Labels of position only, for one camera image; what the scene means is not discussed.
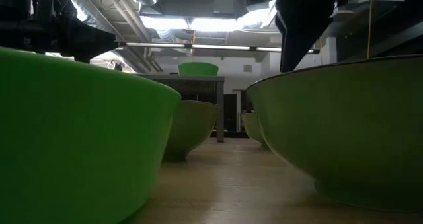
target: table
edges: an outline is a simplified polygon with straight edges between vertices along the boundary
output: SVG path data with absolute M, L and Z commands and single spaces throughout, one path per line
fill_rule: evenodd
M 167 85 L 180 94 L 201 94 L 215 95 L 216 104 L 220 105 L 220 115 L 217 119 L 217 141 L 224 142 L 225 131 L 225 111 L 224 111 L 224 84 L 225 77 L 220 76 L 180 76 L 180 75 L 145 75 L 138 74 L 141 77 L 154 80 Z

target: bowl rim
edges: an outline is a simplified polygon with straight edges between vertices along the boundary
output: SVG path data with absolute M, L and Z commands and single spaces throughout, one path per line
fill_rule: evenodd
M 273 75 L 273 76 L 261 79 L 259 81 L 256 81 L 252 85 L 248 86 L 246 91 L 251 89 L 252 87 L 254 87 L 256 85 L 259 85 L 259 84 L 267 81 L 267 80 L 275 79 L 277 77 L 282 77 L 282 76 L 286 76 L 286 75 L 302 73 L 302 72 L 306 72 L 306 71 L 310 71 L 310 70 L 323 69 L 323 68 L 328 68 L 328 67 L 338 67 L 338 66 L 343 66 L 343 65 L 353 65 L 353 64 L 358 64 L 358 63 L 366 63 L 366 62 L 374 62 L 374 61 L 383 61 L 383 60 L 387 60 L 387 59 L 408 59 L 408 58 L 415 58 L 415 57 L 422 57 L 423 58 L 423 54 L 385 56 L 385 57 L 377 57 L 377 58 L 370 58 L 370 59 L 358 59 L 358 60 L 355 60 L 355 61 L 345 61 L 345 62 L 332 63 L 332 64 L 327 64 L 327 65 L 314 66 L 314 67 L 309 67 L 309 68 L 305 68 L 305 69 L 299 69 L 299 70 L 296 70 L 296 71 L 290 71 L 290 72 L 287 72 L 287 73 L 281 73 L 281 74 L 278 74 L 278 75 Z
M 87 65 L 86 63 L 82 63 L 79 61 L 69 61 L 67 59 L 63 59 L 60 57 L 54 57 L 54 56 L 46 56 L 43 54 L 34 54 L 29 53 L 28 51 L 24 50 L 17 50 L 14 48 L 8 48 L 0 46 L 0 56 L 4 57 L 5 59 L 15 59 L 18 60 L 28 60 L 30 59 L 31 62 L 29 64 L 25 64 L 25 67 L 32 66 L 31 63 L 41 63 L 43 64 L 43 67 L 45 67 L 46 70 L 51 71 L 52 73 L 63 73 L 63 71 L 66 71 L 68 69 L 71 69 L 72 71 L 76 71 L 80 74 L 83 74 L 83 77 L 80 77 L 79 79 L 85 78 L 83 80 L 90 80 L 93 77 L 99 78 L 99 79 L 113 79 L 114 83 L 117 83 L 120 85 L 122 84 L 122 81 L 137 81 L 137 83 L 143 83 L 148 88 L 154 87 L 158 89 L 161 93 L 161 96 L 167 96 L 168 99 L 171 99 L 172 96 L 177 95 L 178 100 L 181 100 L 180 93 L 174 89 L 171 88 L 168 85 L 165 85 L 163 83 L 159 83 L 157 81 L 153 81 L 151 79 L 146 79 L 140 76 L 137 76 L 138 74 L 133 73 L 123 73 L 118 72 L 111 69 L 106 69 L 98 66 L 93 65 Z
M 218 69 L 219 69 L 219 66 L 217 66 L 217 65 L 214 65 L 214 64 L 212 64 L 212 63 L 208 63 L 208 62 L 200 62 L 200 61 L 197 61 L 197 62 L 193 61 L 193 62 L 185 62 L 185 63 L 181 63 L 181 64 L 179 64 L 179 65 L 178 65 L 178 68 L 179 68 L 180 66 L 183 66 L 183 65 L 190 65 L 190 64 L 194 64 L 194 63 L 202 63 L 203 65 L 211 65 L 211 66 L 216 67 L 216 68 L 218 68 Z
M 216 106 L 218 108 L 221 108 L 220 105 L 214 104 L 214 103 L 211 103 L 211 102 L 202 102 L 202 101 L 194 101 L 194 100 L 181 100 L 180 102 L 184 102 L 184 103 L 195 103 L 195 104 L 207 104 L 207 105 L 212 105 L 212 106 Z
M 255 112 L 246 112 L 246 113 L 241 114 L 241 116 L 244 116 L 244 115 L 256 115 L 257 116 L 257 113 L 255 113 Z

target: wooden floor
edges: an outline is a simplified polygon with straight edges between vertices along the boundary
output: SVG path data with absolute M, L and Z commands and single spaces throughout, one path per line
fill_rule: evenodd
M 155 191 L 125 224 L 423 224 L 421 213 L 337 204 L 313 181 L 249 139 L 207 140 L 187 163 L 164 163 Z

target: fluorescent light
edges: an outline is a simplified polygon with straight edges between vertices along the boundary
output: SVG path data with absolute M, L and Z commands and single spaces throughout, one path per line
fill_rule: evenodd
M 155 30 L 187 29 L 188 23 L 182 18 L 141 16 L 144 26 Z
M 258 52 L 282 52 L 282 48 L 265 48 L 259 47 L 257 48 Z
M 220 45 L 201 45 L 193 44 L 194 49 L 217 49 L 217 50 L 250 50 L 249 46 L 220 46 Z
M 200 32 L 233 32 L 242 30 L 243 25 L 235 19 L 196 18 L 192 21 L 190 29 Z
M 184 44 L 152 43 L 152 42 L 126 42 L 127 46 L 151 47 L 151 48 L 185 48 Z

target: green bowl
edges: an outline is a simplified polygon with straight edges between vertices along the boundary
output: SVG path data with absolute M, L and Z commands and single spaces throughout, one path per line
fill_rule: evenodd
M 0 48 L 0 223 L 116 224 L 155 182 L 180 95 Z
M 175 112 L 164 161 L 185 161 L 187 154 L 213 132 L 220 106 L 184 100 Z
M 179 65 L 179 75 L 182 76 L 217 76 L 219 67 L 210 63 L 192 62 Z
M 304 69 L 247 89 L 269 147 L 339 202 L 423 208 L 423 56 Z
M 241 118 L 244 122 L 244 128 L 247 135 L 259 142 L 262 145 L 262 148 L 269 149 L 269 146 L 267 146 L 266 141 L 264 140 L 262 136 L 262 131 L 260 130 L 260 124 L 258 123 L 258 118 L 255 113 L 250 114 L 242 114 Z

